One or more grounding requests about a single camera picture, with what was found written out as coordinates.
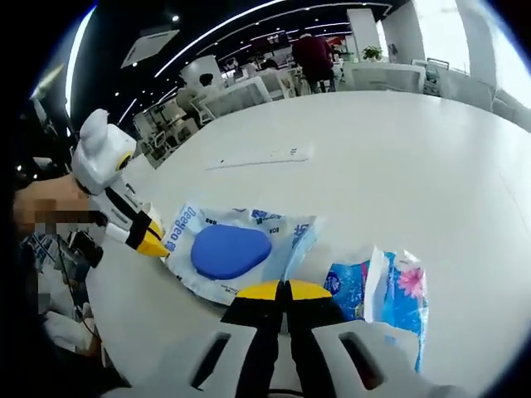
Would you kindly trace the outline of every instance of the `window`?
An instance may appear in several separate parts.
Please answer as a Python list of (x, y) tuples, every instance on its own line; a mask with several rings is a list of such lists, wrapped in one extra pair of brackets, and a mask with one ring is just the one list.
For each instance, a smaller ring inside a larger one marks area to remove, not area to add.
[(508, 37), (497, 26), (491, 27), (498, 88), (531, 108), (531, 77)]
[(470, 73), (470, 56), (463, 21), (455, 0), (413, 0), (426, 58), (450, 63)]
[(389, 58), (389, 50), (387, 49), (387, 40), (385, 40), (382, 21), (376, 22), (376, 31), (378, 32), (378, 40), (380, 41), (380, 47), (382, 48), (382, 55)]

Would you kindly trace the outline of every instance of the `blue plastic lid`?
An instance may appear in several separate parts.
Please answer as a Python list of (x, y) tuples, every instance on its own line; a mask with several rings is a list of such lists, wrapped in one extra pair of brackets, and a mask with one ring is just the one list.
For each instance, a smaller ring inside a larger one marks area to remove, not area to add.
[(208, 226), (196, 235), (192, 264), (209, 279), (234, 279), (257, 266), (271, 252), (262, 231), (237, 226)]

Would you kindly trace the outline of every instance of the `blue packaging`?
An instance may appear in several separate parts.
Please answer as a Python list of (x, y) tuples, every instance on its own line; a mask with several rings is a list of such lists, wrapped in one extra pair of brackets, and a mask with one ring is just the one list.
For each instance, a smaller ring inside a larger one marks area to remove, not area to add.
[(387, 292), (383, 301), (380, 322), (414, 332), (419, 352), (415, 370), (421, 370), (422, 353), (428, 323), (426, 273), (420, 261), (407, 252), (385, 253), (389, 262)]
[(363, 297), (370, 260), (360, 264), (332, 264), (324, 288), (341, 308), (347, 321), (363, 319)]
[(383, 322), (415, 333), (419, 372), (428, 317), (426, 273), (420, 260), (406, 251), (395, 254), (377, 248), (357, 257), (368, 260), (332, 264), (324, 288), (347, 321)]

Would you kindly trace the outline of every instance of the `human hand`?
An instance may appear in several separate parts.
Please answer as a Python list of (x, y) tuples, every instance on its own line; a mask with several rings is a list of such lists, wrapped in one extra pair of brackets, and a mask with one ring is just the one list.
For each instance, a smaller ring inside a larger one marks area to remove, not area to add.
[(83, 222), (89, 218), (89, 197), (68, 174), (17, 191), (13, 212), (19, 229), (28, 233), (37, 223)]

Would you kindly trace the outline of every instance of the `plastic wrapper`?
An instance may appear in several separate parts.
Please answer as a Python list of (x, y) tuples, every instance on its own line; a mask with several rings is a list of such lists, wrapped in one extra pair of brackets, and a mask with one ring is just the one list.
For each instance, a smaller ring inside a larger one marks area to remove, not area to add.
[(363, 249), (355, 261), (337, 261), (324, 287), (347, 320), (386, 323), (415, 333), (418, 341), (416, 371), (421, 360), (428, 319), (426, 272), (421, 261), (402, 251)]
[[(187, 203), (174, 217), (163, 238), (170, 255), (162, 259), (169, 270), (196, 295), (229, 305), (241, 289), (267, 280), (285, 279), (313, 246), (322, 219), (285, 216), (257, 209), (213, 210)], [(264, 232), (271, 252), (261, 263), (234, 279), (216, 280), (200, 275), (191, 261), (195, 235), (211, 225), (238, 226)]]

